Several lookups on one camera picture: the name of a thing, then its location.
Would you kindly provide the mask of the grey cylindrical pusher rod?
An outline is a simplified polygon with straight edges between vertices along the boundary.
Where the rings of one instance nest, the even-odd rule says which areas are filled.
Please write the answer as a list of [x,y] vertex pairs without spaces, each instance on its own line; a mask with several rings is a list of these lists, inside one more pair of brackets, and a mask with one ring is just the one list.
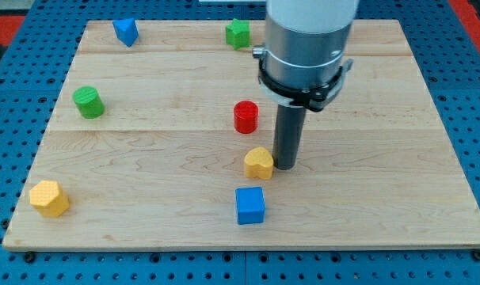
[[306,112],[305,108],[277,107],[272,156],[280,170],[295,165]]

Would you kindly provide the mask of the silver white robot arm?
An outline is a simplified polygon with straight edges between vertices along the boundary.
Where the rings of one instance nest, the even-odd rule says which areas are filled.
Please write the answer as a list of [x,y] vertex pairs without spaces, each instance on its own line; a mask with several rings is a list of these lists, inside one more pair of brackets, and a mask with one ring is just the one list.
[[278,105],[274,166],[295,166],[307,112],[321,112],[340,93],[351,59],[343,60],[359,0],[269,0],[264,42],[253,48],[258,81]]

